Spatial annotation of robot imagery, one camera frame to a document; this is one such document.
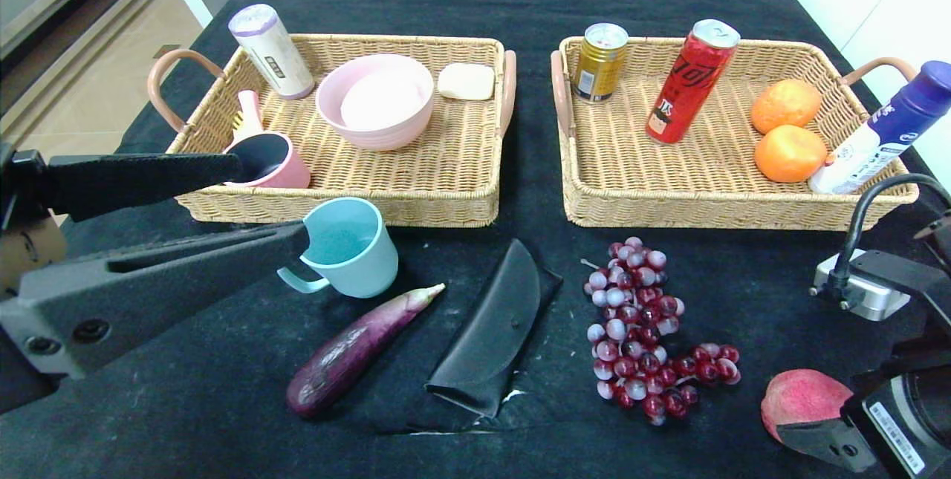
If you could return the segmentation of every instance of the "basket handle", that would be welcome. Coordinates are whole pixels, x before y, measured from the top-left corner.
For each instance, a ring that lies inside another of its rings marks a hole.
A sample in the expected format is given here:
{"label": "basket handle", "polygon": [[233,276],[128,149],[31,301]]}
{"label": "basket handle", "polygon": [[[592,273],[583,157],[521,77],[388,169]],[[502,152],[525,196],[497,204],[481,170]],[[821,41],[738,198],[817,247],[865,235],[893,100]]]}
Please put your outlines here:
{"label": "basket handle", "polygon": [[155,106],[155,110],[159,111],[162,118],[166,120],[166,123],[175,131],[181,131],[181,128],[184,127],[184,123],[181,121],[181,117],[178,117],[175,111],[166,103],[166,100],[163,99],[160,84],[162,84],[163,77],[169,72],[169,67],[184,57],[194,59],[196,62],[201,63],[201,66],[207,69],[212,75],[224,77],[224,71],[221,67],[211,63],[211,59],[202,56],[194,50],[179,48],[171,50],[166,53],[166,55],[159,57],[158,61],[152,66],[152,70],[149,71],[149,77],[146,78],[146,90],[149,91],[149,100],[152,101],[152,106]]}
{"label": "basket handle", "polygon": [[876,59],[867,62],[865,65],[860,66],[858,69],[853,70],[851,73],[841,77],[839,81],[845,85],[853,85],[860,79],[862,76],[865,76],[870,70],[880,67],[882,65],[891,65],[901,72],[901,76],[904,76],[904,79],[911,81],[918,75],[918,71],[915,70],[915,67],[912,67],[906,60],[898,59],[897,57],[877,57]]}
{"label": "basket handle", "polygon": [[571,94],[568,93],[568,81],[561,64],[561,53],[555,50],[551,53],[551,93],[554,94],[554,111],[558,114],[558,128],[565,137],[573,136],[571,123],[574,114],[571,113]]}
{"label": "basket handle", "polygon": [[505,71],[502,75],[502,126],[499,136],[505,137],[512,122],[512,111],[516,109],[516,52],[505,51]]}

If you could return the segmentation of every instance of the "gold can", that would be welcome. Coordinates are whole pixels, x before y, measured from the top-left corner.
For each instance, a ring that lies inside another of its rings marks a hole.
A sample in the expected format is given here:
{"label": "gold can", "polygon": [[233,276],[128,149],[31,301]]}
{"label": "gold can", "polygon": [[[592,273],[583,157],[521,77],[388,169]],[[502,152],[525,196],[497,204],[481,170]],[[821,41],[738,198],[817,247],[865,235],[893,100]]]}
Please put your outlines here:
{"label": "gold can", "polygon": [[609,22],[598,22],[585,30],[578,66],[571,77],[571,89],[584,100],[607,100],[614,93],[624,68],[628,32]]}

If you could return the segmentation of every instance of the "grape bunch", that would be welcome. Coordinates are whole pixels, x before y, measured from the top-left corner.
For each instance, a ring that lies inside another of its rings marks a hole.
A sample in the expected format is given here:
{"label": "grape bunch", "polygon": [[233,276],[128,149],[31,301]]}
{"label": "grape bunch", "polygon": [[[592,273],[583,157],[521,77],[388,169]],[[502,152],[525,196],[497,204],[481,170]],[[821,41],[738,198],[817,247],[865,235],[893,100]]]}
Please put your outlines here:
{"label": "grape bunch", "polygon": [[666,255],[644,246],[632,236],[608,247],[611,261],[595,271],[584,291],[601,309],[603,323],[588,327],[594,375],[601,397],[621,408],[641,408],[652,425],[663,425],[666,416],[684,418],[697,403],[697,387],[740,382],[740,350],[731,345],[702,343],[689,353],[674,357],[660,340],[680,329],[686,305],[679,297],[663,293]]}

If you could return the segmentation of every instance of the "red can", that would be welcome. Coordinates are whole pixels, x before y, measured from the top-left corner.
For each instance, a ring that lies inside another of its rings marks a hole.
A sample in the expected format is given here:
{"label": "red can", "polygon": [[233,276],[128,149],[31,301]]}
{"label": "red can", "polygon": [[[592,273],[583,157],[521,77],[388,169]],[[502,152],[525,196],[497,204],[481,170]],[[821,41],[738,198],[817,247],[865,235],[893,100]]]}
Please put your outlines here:
{"label": "red can", "polygon": [[648,136],[676,143],[686,134],[739,42],[740,33],[726,22],[704,19],[693,25],[649,113]]}

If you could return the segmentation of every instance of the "white can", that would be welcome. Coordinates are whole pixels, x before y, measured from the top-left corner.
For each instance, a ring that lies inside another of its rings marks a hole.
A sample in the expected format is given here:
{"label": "white can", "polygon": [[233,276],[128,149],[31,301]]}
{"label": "white can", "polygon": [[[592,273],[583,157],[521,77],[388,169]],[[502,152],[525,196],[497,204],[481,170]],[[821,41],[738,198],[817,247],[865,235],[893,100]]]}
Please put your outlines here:
{"label": "white can", "polygon": [[283,99],[300,99],[314,89],[314,77],[274,8],[249,5],[232,16],[228,29]]}

